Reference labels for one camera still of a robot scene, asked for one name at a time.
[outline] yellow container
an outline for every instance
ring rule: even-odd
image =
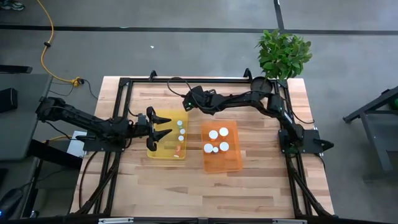
[[[155,152],[147,150],[148,157],[153,159],[185,159],[188,113],[185,110],[156,110],[156,115],[162,118],[170,118],[171,121],[164,124],[155,124],[155,130],[172,129],[173,131],[157,142],[157,150]]]

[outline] potted plant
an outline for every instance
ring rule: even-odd
[[[251,89],[271,92],[270,78],[283,80],[300,75],[303,64],[312,57],[310,46],[311,42],[304,42],[303,37],[280,34],[279,29],[272,33],[264,30],[256,47],[260,48],[258,59],[265,75],[254,78]]]

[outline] black table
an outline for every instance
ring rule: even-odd
[[[0,90],[13,87],[18,91],[18,109],[0,114],[0,161],[26,157],[37,125],[35,111],[51,81],[50,75],[0,74]]]
[[[37,180],[40,159],[80,170],[81,158],[32,139],[37,125],[35,113],[42,96],[47,96],[51,75],[0,74],[0,90],[18,91],[18,108],[0,113],[0,169],[6,169],[0,186],[0,198],[9,190]],[[11,217],[28,217],[34,204],[35,182],[23,189],[24,197]]]

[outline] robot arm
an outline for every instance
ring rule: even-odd
[[[303,126],[295,124],[287,113],[285,100],[280,95],[248,91],[240,95],[223,96],[217,94],[215,90],[203,91],[201,86],[196,86],[183,97],[185,111],[199,108],[205,114],[214,115],[226,108],[252,106],[261,114],[277,118],[283,126],[283,130],[279,134],[281,147],[284,145],[290,149],[293,146],[295,150],[304,150],[305,152],[303,147],[306,144],[306,147],[310,148],[308,152],[313,153],[321,153],[333,147],[333,143],[319,139],[319,135],[316,135],[317,131],[304,130]],[[267,108],[261,102],[264,97],[268,98]]]
[[[154,124],[167,123],[171,119],[156,116],[153,107],[147,108],[149,120],[146,120],[145,115],[139,114],[138,121],[134,124],[123,117],[103,120],[66,104],[61,98],[43,97],[40,99],[36,114],[42,122],[62,120],[86,129],[95,135],[78,136],[77,139],[81,141],[102,141],[123,149],[126,147],[127,139],[148,136],[147,147],[151,151],[156,151],[155,142],[172,131],[171,129],[163,131],[154,129]]]

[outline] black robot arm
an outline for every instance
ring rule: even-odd
[[[268,98],[267,108],[261,102],[264,97]],[[303,146],[303,126],[295,124],[288,116],[285,100],[280,95],[248,91],[240,95],[223,96],[217,94],[215,90],[203,91],[201,86],[196,86],[185,95],[183,106],[186,111],[199,108],[205,114],[211,115],[226,108],[252,106],[263,115],[277,118],[287,131],[290,143],[296,147]]]
[[[41,98],[40,105],[36,109],[37,117],[42,122],[62,120],[94,134],[94,136],[78,136],[78,140],[102,141],[125,148],[128,139],[148,136],[147,147],[151,151],[156,151],[155,142],[172,130],[156,131],[154,124],[166,123],[171,119],[156,116],[153,107],[148,107],[146,112],[148,120],[145,115],[139,114],[136,123],[123,117],[103,120],[66,104],[61,98],[54,97]]]

